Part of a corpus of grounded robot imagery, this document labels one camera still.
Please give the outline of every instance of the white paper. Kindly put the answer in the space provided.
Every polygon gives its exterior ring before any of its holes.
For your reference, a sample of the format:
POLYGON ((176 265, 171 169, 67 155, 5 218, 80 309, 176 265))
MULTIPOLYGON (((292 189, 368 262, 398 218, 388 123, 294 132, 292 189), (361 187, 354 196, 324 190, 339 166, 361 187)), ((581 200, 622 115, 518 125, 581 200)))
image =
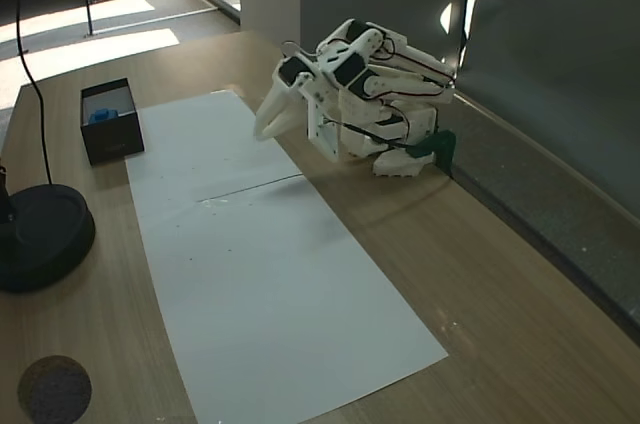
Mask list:
POLYGON ((141 119, 147 152, 127 168, 165 326, 200 424, 294 424, 446 357, 277 144, 237 136, 251 136, 253 124, 239 98, 203 96, 145 109, 141 119), (189 119, 209 122, 210 142, 189 119), (168 154, 192 157, 174 169, 168 154), (247 172, 258 154, 260 165, 247 172), (229 155, 236 157, 225 161, 229 155), (213 174, 202 171, 205 162, 233 164, 213 174), (175 189, 147 178, 158 175, 172 176, 175 189), (222 197, 196 202, 194 189, 219 182, 222 197), (154 206, 176 193, 179 200, 154 206))

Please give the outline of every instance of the robotic hand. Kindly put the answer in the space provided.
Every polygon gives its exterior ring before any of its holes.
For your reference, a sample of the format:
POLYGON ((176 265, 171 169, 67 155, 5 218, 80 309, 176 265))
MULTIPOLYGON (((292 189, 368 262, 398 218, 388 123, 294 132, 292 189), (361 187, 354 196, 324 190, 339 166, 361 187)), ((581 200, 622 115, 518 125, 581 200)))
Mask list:
POLYGON ((400 34, 357 20, 321 42, 315 59, 297 52, 280 62, 256 114, 256 138, 306 121, 309 140, 332 162, 340 141, 357 157, 380 154, 375 175, 417 176, 434 161, 450 174, 456 138, 438 129, 434 106, 453 97, 452 67, 400 34))

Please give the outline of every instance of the black lamp base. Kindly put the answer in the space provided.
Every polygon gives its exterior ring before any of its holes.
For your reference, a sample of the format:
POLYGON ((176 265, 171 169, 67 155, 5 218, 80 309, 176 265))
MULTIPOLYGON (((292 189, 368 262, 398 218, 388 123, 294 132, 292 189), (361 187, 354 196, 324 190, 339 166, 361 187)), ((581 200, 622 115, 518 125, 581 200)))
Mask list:
POLYGON ((70 187, 31 187, 9 198, 18 216, 13 236, 0 240, 0 290, 47 287, 83 261, 96 234, 84 197, 70 187))

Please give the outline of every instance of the black cable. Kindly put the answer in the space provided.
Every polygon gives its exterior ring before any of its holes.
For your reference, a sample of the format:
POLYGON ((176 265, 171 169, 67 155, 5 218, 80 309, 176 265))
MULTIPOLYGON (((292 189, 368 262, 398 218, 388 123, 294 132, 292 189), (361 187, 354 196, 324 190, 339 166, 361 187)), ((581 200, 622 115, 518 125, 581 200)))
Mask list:
POLYGON ((404 112, 402 112, 399 108, 397 108, 393 104, 385 104, 384 101, 382 101, 382 106, 383 107, 388 107, 390 109, 393 109, 404 120, 405 124, 407 125, 407 134, 404 136, 404 142, 406 144, 407 141, 409 140, 409 136, 411 135, 411 121, 409 120, 409 118, 407 117, 407 115, 404 112))
POLYGON ((378 142, 380 144, 386 144, 387 146, 395 147, 397 149, 413 149, 413 147, 415 147, 415 146, 410 146, 408 144, 403 144, 401 142, 398 142, 395 139, 385 139, 384 137, 377 136, 372 132, 362 129, 361 127, 354 126, 353 124, 348 124, 346 122, 334 121, 333 119, 326 119, 326 118, 325 118, 325 122, 336 124, 338 126, 344 127, 345 129, 349 129, 350 131, 353 131, 357 134, 362 134, 363 136, 367 136, 370 139, 373 139, 375 142, 378 142))
POLYGON ((22 48, 22 35, 20 33, 20 11, 22 8, 22 0, 16 0, 16 41, 18 43, 18 55, 20 56, 20 61, 22 62, 22 67, 24 71, 27 73, 27 77, 31 82, 31 85, 36 91, 38 95, 38 100, 40 101, 40 140, 42 142, 42 155, 44 157, 44 167, 47 171, 47 181, 49 184, 53 184, 51 180, 51 169, 49 168, 49 155, 47 153, 47 143, 45 139, 45 126, 44 126, 44 97, 42 97, 42 92, 38 87, 35 79, 31 75, 31 71, 29 71, 29 67, 27 66, 27 61, 24 58, 24 49, 22 48))

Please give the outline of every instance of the cable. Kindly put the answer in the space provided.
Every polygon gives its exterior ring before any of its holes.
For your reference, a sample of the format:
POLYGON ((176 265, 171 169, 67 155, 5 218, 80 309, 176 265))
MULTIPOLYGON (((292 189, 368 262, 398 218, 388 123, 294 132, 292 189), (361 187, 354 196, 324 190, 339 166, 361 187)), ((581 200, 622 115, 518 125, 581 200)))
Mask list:
POLYGON ((425 69, 429 69, 431 72, 434 72, 434 73, 436 73, 436 74, 438 74, 438 75, 440 75, 440 76, 442 76, 442 77, 446 77, 447 79, 449 79, 449 80, 453 81, 453 76, 450 76, 450 75, 449 75, 449 74, 447 74, 446 72, 439 71, 438 69, 436 69, 436 68, 434 68, 434 67, 428 66, 427 64, 424 64, 424 63, 422 63, 422 62, 420 62, 420 61, 417 61, 417 60, 415 60, 415 59, 412 59, 412 58, 411 58, 411 57, 409 57, 409 56, 405 56, 404 54, 398 54, 398 53, 396 53, 395 55, 396 55, 396 56, 398 56, 398 57, 400 57, 401 59, 404 59, 404 60, 409 61, 409 62, 413 62, 413 63, 414 63, 414 64, 416 64, 417 66, 424 67, 425 69))
POLYGON ((393 104, 385 104, 384 101, 381 101, 381 102, 382 102, 382 106, 383 107, 388 107, 390 109, 393 109, 398 114, 400 114, 400 117, 402 117, 402 119, 404 120, 405 124, 407 125, 407 134, 404 136, 404 142, 406 144, 407 141, 409 140, 409 136, 411 135, 411 121, 409 120, 409 118, 407 117, 407 115, 404 112, 402 112, 400 109, 398 109, 393 104))
POLYGON ((27 66, 27 61, 24 58, 24 49, 22 47, 22 35, 20 33, 20 11, 22 8, 22 0, 16 0, 16 41, 18 43, 18 55, 20 56, 20 61, 22 62, 22 67, 24 71, 27 73, 27 77, 31 82, 31 85, 36 91, 38 95, 38 100, 40 101, 40 140, 42 143, 42 155, 44 157, 44 167, 47 171, 47 181, 49 184, 53 184, 51 180, 51 169, 49 168, 49 154, 47 153, 47 143, 45 139, 45 125, 44 125, 44 97, 42 97, 42 92, 38 87, 35 79, 31 75, 31 71, 29 71, 29 67, 27 66))
POLYGON ((386 144, 388 146, 391 147, 395 147, 397 149, 412 149, 414 146, 410 146, 408 144, 403 144, 401 142, 398 142, 396 140, 393 139, 385 139, 384 137, 380 137, 372 132, 369 132, 365 129, 362 129, 361 127, 358 126, 354 126, 353 124, 348 124, 346 122, 340 122, 340 121, 335 121, 333 119, 327 119, 325 118, 325 123, 332 123, 332 124, 336 124, 340 127, 344 127, 345 129, 349 129, 350 131, 356 132, 358 134, 362 134, 363 136, 367 136, 371 139, 373 139, 376 142, 379 142, 381 144, 386 144))
POLYGON ((378 94, 377 96, 371 96, 371 97, 367 97, 366 99, 363 99, 363 101, 375 101, 377 99, 381 99, 385 96, 388 96, 390 94, 396 94, 398 96, 407 96, 407 97, 437 97, 442 95, 442 93, 444 93, 444 91, 446 91, 446 88, 442 88, 439 92, 436 92, 434 94, 430 94, 430 93, 420 93, 420 94, 416 94, 416 93, 412 93, 412 92, 396 92, 396 91, 387 91, 387 92, 383 92, 382 94, 378 94))

